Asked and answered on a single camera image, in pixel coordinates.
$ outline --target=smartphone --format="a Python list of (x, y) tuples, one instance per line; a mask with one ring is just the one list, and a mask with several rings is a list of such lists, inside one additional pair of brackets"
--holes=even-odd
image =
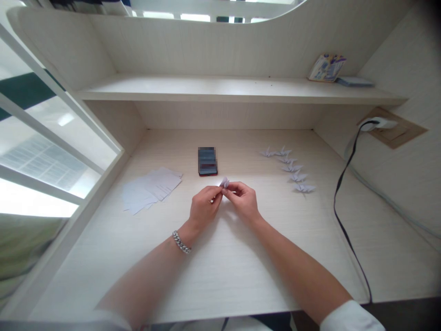
[(217, 159), (214, 147), (198, 148), (198, 172), (199, 176), (216, 176)]

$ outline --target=forearm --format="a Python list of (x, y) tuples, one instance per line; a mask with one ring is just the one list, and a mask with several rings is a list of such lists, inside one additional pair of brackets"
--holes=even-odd
[(263, 218), (251, 222), (250, 228), (265, 247), (296, 302), (317, 324), (352, 299), (329, 271)]
[[(199, 229), (187, 221), (178, 234), (182, 242), (191, 247)], [(133, 329), (137, 328), (170, 288), (186, 256), (170, 236), (119, 279), (96, 308), (116, 312)]]

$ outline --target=cardboard outlet plate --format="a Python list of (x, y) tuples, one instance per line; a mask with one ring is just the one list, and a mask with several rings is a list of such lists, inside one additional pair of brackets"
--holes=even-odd
[(357, 125), (365, 119), (375, 116), (383, 117), (387, 120), (393, 120), (398, 123), (397, 126), (392, 129), (374, 129), (369, 132), (372, 136), (392, 149), (400, 147), (402, 144), (407, 143), (427, 131), (426, 128), (409, 122), (408, 120), (380, 107), (372, 109), (360, 122), (357, 123)]

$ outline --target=paper crane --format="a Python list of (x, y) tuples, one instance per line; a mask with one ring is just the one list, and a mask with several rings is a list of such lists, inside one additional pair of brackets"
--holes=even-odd
[(288, 157), (286, 156), (279, 156), (277, 159), (286, 164), (290, 164), (291, 162), (297, 161), (297, 159), (288, 159)]
[(288, 156), (289, 153), (291, 153), (291, 150), (286, 151), (286, 150), (285, 150), (285, 146), (283, 146), (281, 150), (279, 150), (279, 151), (276, 152), (276, 155), (279, 155), (279, 156)]
[(286, 165), (284, 167), (282, 167), (283, 170), (288, 171), (288, 172), (294, 172), (297, 170), (300, 170), (303, 166), (302, 165), (293, 165), (293, 161), (289, 164)]
[(295, 182), (303, 182), (308, 174), (299, 174), (300, 169), (298, 169), (295, 173), (289, 176)]
[(224, 179), (222, 179), (222, 182), (220, 183), (219, 186), (223, 186), (224, 188), (227, 188), (229, 184), (230, 184), (230, 181), (228, 180), (228, 178), (224, 177)]
[(315, 186), (304, 185), (304, 184), (294, 184), (294, 188), (299, 192), (309, 193), (316, 189)]
[(276, 152), (270, 152), (270, 146), (268, 146), (268, 149), (266, 151), (262, 151), (260, 152), (260, 154), (266, 156), (266, 157), (270, 157), (273, 156)]

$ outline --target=shelf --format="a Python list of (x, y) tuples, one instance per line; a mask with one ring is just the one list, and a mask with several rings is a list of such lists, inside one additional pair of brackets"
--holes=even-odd
[(407, 99), (372, 87), (307, 79), (116, 74), (78, 91), (83, 100), (209, 101), (401, 105)]

